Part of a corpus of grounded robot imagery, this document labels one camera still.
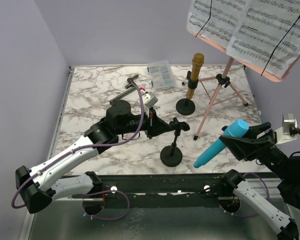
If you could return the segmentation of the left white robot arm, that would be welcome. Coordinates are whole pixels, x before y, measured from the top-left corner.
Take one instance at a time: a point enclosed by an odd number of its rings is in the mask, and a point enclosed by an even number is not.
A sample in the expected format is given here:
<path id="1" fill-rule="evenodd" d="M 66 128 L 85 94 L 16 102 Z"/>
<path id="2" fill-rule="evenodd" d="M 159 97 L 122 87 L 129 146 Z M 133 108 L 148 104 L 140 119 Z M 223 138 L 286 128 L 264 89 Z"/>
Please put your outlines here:
<path id="1" fill-rule="evenodd" d="M 119 136 L 140 131 L 148 138 L 177 129 L 175 119 L 169 123 L 157 116 L 154 108 L 134 115 L 131 105 L 125 100 L 116 100 L 106 110 L 106 115 L 93 124 L 70 147 L 53 158 L 37 166 L 27 168 L 22 165 L 15 171 L 16 195 L 21 196 L 28 212 L 38 213 L 45 209 L 57 197 L 88 194 L 98 185 L 97 176 L 87 172 L 83 176 L 70 179 L 62 184 L 62 177 L 70 170 L 111 147 L 121 145 Z"/>

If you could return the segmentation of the blue toy microphone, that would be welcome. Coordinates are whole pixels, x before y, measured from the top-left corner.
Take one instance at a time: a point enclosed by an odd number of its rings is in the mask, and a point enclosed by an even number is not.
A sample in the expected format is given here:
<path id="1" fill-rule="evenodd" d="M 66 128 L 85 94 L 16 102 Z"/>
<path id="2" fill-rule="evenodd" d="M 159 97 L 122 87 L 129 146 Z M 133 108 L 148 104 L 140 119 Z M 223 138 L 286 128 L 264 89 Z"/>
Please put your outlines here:
<path id="1" fill-rule="evenodd" d="M 242 137 L 249 130 L 249 125 L 242 119 L 238 119 L 229 125 L 223 132 L 222 136 L 229 137 Z M 194 168 L 200 168 L 206 165 L 210 160 L 217 156 L 221 151 L 226 148 L 226 145 L 220 140 L 216 140 L 210 147 L 208 147 L 194 162 Z"/>

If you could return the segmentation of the black round-base mic stand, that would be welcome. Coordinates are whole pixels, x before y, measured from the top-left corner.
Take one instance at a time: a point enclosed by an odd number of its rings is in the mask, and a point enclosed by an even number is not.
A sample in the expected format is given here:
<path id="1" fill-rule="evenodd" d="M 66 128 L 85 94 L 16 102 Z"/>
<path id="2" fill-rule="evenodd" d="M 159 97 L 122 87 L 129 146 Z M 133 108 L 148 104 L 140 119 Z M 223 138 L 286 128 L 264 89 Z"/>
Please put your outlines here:
<path id="1" fill-rule="evenodd" d="M 170 125 L 174 129 L 174 139 L 170 146 L 165 146 L 160 152 L 160 160 L 167 167 L 178 166 L 183 159 L 182 151 L 177 147 L 177 139 L 181 135 L 181 131 L 187 132 L 190 126 L 185 121 L 178 121 L 176 117 L 172 119 Z"/>

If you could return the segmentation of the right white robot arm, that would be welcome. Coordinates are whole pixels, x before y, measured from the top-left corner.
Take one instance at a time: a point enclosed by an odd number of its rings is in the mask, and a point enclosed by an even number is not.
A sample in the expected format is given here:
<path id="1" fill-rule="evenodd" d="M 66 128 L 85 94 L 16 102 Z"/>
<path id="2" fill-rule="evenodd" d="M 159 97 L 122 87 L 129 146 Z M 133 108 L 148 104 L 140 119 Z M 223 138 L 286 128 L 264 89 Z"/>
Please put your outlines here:
<path id="1" fill-rule="evenodd" d="M 249 127 L 243 136 L 223 134 L 219 139 L 237 160 L 259 160 L 280 180 L 277 189 L 288 214 L 262 197 L 245 177 L 232 169 L 220 178 L 223 194 L 234 194 L 259 214 L 279 240 L 300 240 L 300 151 L 286 156 L 277 144 L 295 139 L 300 127 L 295 123 L 277 130 L 266 122 Z"/>

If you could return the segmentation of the black mic clip stand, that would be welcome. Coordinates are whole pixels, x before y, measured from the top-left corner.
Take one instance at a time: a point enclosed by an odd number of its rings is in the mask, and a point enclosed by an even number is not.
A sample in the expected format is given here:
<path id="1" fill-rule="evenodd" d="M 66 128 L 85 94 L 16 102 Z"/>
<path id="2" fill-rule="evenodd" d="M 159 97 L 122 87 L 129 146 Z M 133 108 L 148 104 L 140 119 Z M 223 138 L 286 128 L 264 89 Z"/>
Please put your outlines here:
<path id="1" fill-rule="evenodd" d="M 187 72 L 186 79 L 188 80 L 188 90 L 192 90 L 194 92 L 198 86 L 199 80 L 197 79 L 196 81 L 191 81 L 191 73 L 191 71 Z M 188 93 L 186 98 L 182 98 L 177 101 L 175 107 L 177 112 L 183 116 L 189 116 L 193 114 L 196 109 L 195 103 L 191 99 L 188 99 Z"/>

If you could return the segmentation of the gold toy microphone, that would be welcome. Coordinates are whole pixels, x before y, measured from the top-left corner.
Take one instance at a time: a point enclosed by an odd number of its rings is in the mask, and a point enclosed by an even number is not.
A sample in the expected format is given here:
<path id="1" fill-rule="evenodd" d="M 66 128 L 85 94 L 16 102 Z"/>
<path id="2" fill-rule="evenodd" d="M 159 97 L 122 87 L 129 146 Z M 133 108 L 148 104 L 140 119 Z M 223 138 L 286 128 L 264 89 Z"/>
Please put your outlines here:
<path id="1" fill-rule="evenodd" d="M 192 59 L 192 70 L 187 85 L 188 90 L 186 96 L 187 99 L 189 100 L 193 98 L 195 89 L 198 86 L 199 74 L 203 64 L 204 64 L 204 55 L 202 53 L 196 53 Z"/>

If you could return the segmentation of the pink perforated music stand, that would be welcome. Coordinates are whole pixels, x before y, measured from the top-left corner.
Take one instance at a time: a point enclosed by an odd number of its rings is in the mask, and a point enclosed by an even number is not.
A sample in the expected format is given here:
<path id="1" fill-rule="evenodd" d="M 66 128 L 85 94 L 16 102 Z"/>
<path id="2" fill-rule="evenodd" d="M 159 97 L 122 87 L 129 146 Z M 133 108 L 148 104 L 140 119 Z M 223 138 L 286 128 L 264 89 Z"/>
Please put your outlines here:
<path id="1" fill-rule="evenodd" d="M 300 59 L 300 0 L 192 0 L 186 29 L 273 82 Z"/>

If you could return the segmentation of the sheet music page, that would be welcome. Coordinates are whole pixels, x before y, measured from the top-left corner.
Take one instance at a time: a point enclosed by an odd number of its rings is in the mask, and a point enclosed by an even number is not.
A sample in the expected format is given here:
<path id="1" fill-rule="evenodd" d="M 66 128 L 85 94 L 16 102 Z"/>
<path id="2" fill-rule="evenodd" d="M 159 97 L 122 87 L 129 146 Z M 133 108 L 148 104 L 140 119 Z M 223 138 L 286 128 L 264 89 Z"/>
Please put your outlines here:
<path id="1" fill-rule="evenodd" d="M 246 0 L 192 0 L 186 29 L 226 49 Z"/>
<path id="2" fill-rule="evenodd" d="M 300 56 L 300 0 L 249 0 L 226 54 L 284 79 Z"/>

